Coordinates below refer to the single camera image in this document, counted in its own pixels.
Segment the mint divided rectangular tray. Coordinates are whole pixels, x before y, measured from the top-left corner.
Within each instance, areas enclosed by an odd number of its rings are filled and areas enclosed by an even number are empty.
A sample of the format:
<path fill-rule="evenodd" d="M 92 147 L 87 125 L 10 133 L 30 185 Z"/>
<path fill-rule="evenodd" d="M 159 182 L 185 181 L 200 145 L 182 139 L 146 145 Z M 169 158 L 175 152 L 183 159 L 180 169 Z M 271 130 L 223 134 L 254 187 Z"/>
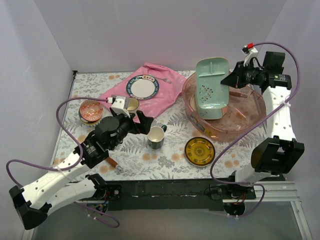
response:
<path fill-rule="evenodd" d="M 223 108 L 202 108 L 200 106 L 197 107 L 198 114 L 204 120 L 218 120 L 221 119 L 224 115 Z"/>

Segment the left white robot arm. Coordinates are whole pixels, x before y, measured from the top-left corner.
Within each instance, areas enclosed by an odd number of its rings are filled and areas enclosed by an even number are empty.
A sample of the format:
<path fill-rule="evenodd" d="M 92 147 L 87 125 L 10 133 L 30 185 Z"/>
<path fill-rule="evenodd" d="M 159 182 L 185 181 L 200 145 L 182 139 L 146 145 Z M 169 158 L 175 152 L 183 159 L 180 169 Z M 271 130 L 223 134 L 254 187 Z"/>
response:
<path fill-rule="evenodd" d="M 129 115 L 113 112 L 104 117 L 59 165 L 32 183 L 13 186 L 9 195 L 24 229 L 38 227 L 51 213 L 78 200 L 104 199 L 108 187 L 98 173 L 76 183 L 73 180 L 107 159 L 109 152 L 121 144 L 127 134 L 147 135 L 153 120 L 141 110 Z"/>

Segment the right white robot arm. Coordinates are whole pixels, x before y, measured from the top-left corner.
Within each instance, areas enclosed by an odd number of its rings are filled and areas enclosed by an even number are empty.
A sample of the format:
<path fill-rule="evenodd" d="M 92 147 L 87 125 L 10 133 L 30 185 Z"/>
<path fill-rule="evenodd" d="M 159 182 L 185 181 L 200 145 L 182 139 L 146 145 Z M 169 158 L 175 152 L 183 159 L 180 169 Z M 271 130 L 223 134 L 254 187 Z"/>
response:
<path fill-rule="evenodd" d="M 263 63 L 258 63 L 255 48 L 244 52 L 245 59 L 238 62 L 221 83 L 236 89 L 248 84 L 261 89 L 266 109 L 263 119 L 266 138 L 252 151 L 250 163 L 235 171 L 234 181 L 226 186 L 227 195 L 232 199 L 243 195 L 245 185 L 289 173 L 305 151 L 305 145 L 297 141 L 291 123 L 292 82 L 289 75 L 283 74 L 285 53 L 268 51 Z"/>

